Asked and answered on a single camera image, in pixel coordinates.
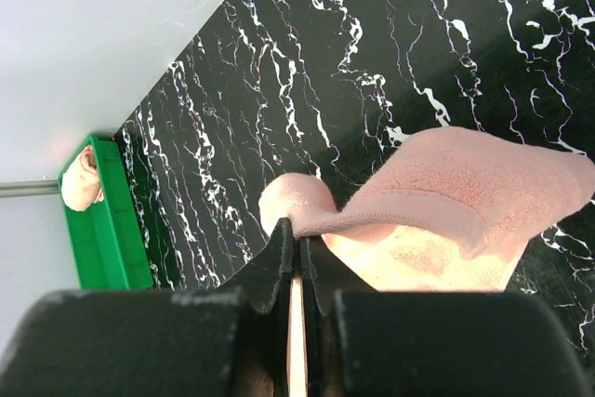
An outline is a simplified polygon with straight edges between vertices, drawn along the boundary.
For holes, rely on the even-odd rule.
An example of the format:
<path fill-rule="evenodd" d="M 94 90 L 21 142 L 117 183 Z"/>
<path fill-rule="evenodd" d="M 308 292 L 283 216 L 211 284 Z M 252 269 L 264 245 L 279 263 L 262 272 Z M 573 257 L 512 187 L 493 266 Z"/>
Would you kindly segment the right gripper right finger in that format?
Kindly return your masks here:
<path fill-rule="evenodd" d="M 378 292 L 299 242 L 311 396 L 590 396 L 562 324 L 519 293 Z"/>

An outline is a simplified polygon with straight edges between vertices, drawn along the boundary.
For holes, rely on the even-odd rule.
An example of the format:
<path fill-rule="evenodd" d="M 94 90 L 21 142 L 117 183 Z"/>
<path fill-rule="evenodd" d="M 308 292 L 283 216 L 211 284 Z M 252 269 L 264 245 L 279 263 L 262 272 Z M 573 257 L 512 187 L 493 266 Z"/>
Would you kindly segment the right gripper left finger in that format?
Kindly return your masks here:
<path fill-rule="evenodd" d="M 1 358 L 5 396 L 285 396 L 294 239 L 213 291 L 62 290 L 24 315 Z"/>

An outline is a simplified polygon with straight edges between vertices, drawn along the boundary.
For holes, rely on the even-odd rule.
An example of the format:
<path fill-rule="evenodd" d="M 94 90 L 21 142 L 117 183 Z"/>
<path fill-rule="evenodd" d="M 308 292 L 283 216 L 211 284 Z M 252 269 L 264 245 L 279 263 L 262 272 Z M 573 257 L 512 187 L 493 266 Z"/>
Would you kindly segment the pink striped towel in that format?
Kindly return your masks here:
<path fill-rule="evenodd" d="M 61 177 L 60 193 L 64 204 L 75 212 L 84 212 L 104 200 L 94 149 L 86 145 Z"/>

